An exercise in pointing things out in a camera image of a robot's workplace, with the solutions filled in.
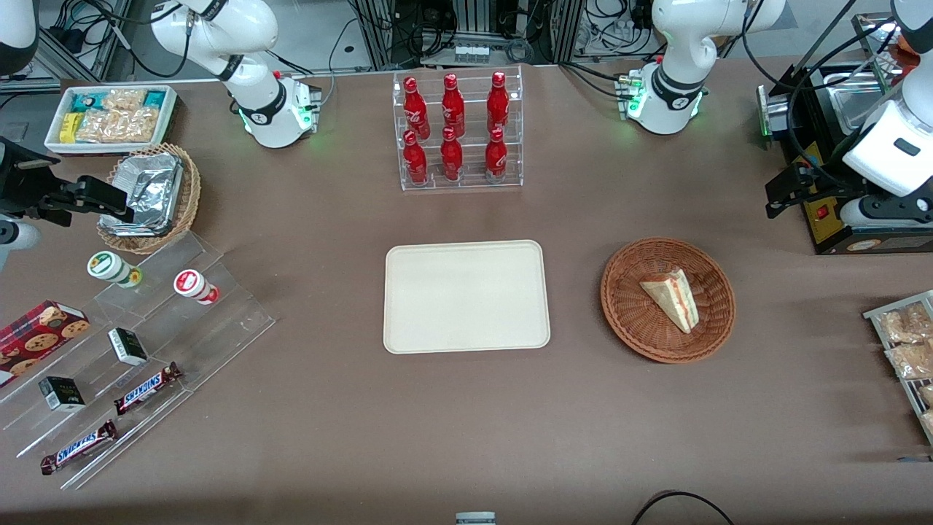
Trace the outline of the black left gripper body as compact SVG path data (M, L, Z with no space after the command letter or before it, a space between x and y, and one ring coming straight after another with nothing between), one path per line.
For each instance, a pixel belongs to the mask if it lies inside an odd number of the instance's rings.
M859 198L869 192L869 184L864 177L851 169L808 169L807 177L809 184L797 193L804 202L829 197Z

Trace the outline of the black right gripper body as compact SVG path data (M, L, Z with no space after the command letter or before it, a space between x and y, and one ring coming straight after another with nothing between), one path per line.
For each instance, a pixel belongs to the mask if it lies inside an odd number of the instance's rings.
M67 184L54 176L57 158L1 140L1 213L12 218L33 218L33 208L53 209L49 197Z

